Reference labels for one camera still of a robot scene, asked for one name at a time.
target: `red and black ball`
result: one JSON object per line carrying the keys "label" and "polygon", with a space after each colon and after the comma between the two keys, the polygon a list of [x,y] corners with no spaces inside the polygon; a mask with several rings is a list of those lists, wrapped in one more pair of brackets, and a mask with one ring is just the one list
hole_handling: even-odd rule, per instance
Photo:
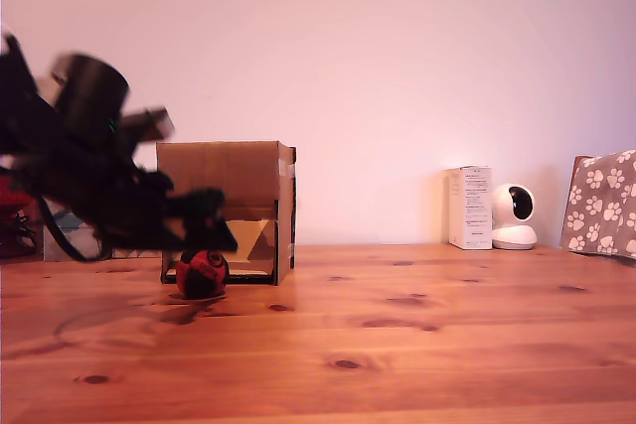
{"label": "red and black ball", "polygon": [[189,300],[223,295],[230,278],[226,259],[213,250],[185,250],[176,265],[177,287]]}

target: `wooden table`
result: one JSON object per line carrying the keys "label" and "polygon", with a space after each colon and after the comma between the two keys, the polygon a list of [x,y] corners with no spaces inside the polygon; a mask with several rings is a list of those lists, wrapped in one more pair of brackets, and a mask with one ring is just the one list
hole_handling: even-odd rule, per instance
{"label": "wooden table", "polygon": [[636,269],[558,250],[300,247],[182,300],[159,261],[2,268],[3,423],[634,423]]}

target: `cardboard box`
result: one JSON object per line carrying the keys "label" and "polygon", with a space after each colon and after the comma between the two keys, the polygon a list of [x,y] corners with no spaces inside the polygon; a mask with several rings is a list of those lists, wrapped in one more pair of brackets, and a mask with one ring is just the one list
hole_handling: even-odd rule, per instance
{"label": "cardboard box", "polygon": [[[157,143],[157,168],[174,195],[224,192],[224,217],[238,242],[225,253],[231,281],[279,284],[294,267],[296,149],[279,141]],[[163,252],[161,280],[174,283],[179,254]]]}
{"label": "cardboard box", "polygon": [[465,250],[493,247],[492,173],[488,167],[448,171],[448,240]]}
{"label": "cardboard box", "polygon": [[[67,240],[84,257],[99,255],[100,243],[93,236],[93,228],[77,218],[70,210],[64,209],[57,203],[47,200],[49,210],[53,214],[56,224]],[[58,245],[49,230],[44,227],[44,260],[61,262],[72,260]]]}

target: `white security camera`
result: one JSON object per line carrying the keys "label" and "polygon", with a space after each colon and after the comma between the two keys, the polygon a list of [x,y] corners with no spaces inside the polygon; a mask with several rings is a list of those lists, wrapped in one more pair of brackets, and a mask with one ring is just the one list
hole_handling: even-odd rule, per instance
{"label": "white security camera", "polygon": [[519,184],[504,184],[493,192],[493,247],[528,250],[537,235],[526,222],[535,213],[533,193]]}

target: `open cardboard box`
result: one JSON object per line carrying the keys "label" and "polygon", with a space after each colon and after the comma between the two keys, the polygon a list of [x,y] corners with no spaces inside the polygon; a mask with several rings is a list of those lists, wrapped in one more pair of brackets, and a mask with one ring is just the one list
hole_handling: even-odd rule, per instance
{"label": "open cardboard box", "polygon": [[[224,192],[238,250],[223,255],[235,283],[278,285],[294,267],[295,164],[296,148],[279,141],[157,143],[157,167],[172,179],[172,194]],[[178,259],[162,253],[162,282],[175,282]]]}

